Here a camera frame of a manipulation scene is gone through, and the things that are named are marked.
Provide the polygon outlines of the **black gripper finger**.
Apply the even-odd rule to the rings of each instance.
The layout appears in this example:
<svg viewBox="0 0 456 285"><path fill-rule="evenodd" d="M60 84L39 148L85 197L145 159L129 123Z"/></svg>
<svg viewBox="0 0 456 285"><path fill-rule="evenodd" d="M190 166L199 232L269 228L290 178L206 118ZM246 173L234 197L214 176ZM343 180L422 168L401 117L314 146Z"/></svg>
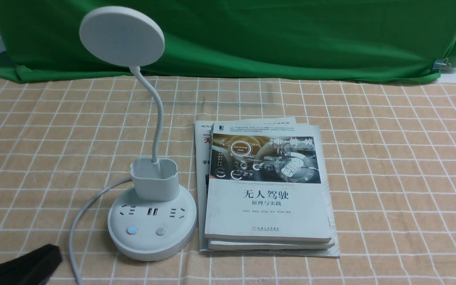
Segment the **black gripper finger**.
<svg viewBox="0 0 456 285"><path fill-rule="evenodd" d="M0 264L0 285L45 285L62 263L60 247L47 244Z"/></svg>

